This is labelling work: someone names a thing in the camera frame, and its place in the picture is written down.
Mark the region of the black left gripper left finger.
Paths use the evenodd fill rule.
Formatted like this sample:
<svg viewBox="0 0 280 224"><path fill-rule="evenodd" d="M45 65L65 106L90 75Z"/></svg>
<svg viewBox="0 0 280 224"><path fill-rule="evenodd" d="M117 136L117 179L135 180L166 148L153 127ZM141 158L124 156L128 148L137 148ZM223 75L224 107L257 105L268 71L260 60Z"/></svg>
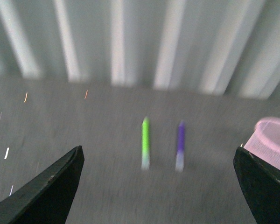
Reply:
<svg viewBox="0 0 280 224"><path fill-rule="evenodd" d="M70 150L0 202L0 224L64 224L84 164L81 146Z"/></svg>

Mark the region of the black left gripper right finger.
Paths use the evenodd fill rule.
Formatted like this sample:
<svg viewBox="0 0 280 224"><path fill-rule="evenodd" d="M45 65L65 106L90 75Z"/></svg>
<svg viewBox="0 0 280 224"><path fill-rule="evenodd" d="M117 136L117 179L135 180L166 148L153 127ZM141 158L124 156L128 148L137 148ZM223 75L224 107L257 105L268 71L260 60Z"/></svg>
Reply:
<svg viewBox="0 0 280 224"><path fill-rule="evenodd" d="M258 224L280 224L280 170L243 147L233 158L235 173Z"/></svg>

